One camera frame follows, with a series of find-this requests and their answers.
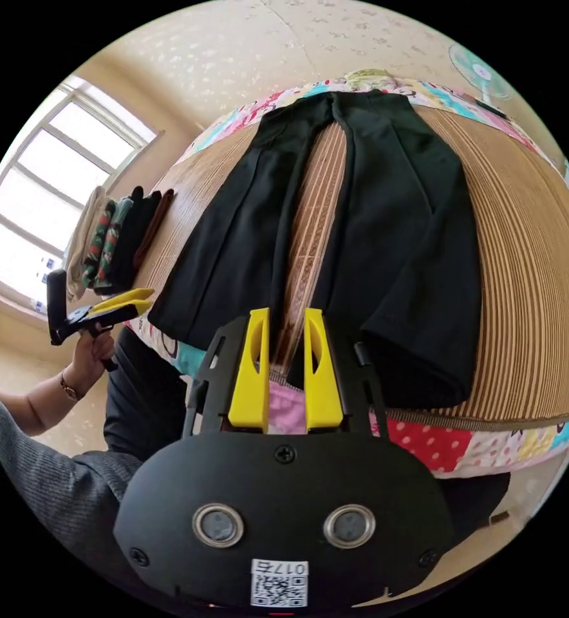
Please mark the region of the person's left hand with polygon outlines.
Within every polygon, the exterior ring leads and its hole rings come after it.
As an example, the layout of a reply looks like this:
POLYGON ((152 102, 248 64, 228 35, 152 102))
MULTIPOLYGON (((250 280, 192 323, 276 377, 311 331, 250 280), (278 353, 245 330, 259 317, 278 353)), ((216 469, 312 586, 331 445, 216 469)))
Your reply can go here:
POLYGON ((77 394, 85 395, 105 372, 104 361, 111 360, 115 342, 109 332, 96 337, 81 333, 73 353, 72 362, 64 370, 65 383, 77 394))

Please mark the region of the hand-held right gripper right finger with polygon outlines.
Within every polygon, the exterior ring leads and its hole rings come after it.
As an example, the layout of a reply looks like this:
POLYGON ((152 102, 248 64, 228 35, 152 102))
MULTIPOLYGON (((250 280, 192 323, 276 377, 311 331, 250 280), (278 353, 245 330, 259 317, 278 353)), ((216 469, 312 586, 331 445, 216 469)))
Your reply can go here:
POLYGON ((304 396, 308 433, 340 427, 344 414, 328 331, 321 310, 316 308, 304 313, 304 396))

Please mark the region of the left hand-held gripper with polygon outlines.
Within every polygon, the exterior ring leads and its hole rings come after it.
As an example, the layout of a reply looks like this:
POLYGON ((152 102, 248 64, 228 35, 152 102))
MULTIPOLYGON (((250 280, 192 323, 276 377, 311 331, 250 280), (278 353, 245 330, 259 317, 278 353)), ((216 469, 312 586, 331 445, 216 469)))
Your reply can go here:
POLYGON ((60 346, 72 335, 88 332, 92 338, 111 331, 120 322, 120 313, 144 314, 151 307, 152 288, 134 288, 118 294, 112 302, 84 306, 68 314, 61 305, 50 306, 50 342, 60 346))

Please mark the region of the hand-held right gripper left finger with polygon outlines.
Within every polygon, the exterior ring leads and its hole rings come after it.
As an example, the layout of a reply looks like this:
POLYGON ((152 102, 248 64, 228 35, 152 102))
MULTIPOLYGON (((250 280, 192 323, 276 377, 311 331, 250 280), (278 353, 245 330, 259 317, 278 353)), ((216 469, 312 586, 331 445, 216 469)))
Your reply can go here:
POLYGON ((268 431, 270 310, 252 310, 234 383, 228 420, 234 429, 268 431))

